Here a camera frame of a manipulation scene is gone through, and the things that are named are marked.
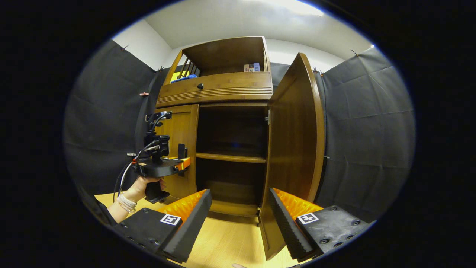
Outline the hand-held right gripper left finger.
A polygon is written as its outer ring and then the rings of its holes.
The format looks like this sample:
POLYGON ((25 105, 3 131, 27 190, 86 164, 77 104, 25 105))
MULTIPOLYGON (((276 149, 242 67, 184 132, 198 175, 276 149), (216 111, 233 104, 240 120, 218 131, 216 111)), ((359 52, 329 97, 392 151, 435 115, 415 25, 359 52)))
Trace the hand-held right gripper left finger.
POLYGON ((158 210, 143 208, 113 230, 153 255, 187 262, 211 205, 211 190, 205 189, 158 210))

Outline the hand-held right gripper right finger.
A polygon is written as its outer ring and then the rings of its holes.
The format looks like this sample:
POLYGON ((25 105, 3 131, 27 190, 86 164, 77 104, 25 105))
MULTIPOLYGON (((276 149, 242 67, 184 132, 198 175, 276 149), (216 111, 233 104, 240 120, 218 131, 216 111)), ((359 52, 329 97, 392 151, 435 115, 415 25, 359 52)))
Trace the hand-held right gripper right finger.
POLYGON ((320 207, 275 187, 269 201, 291 257, 307 261, 334 252, 372 227, 336 205, 320 207))

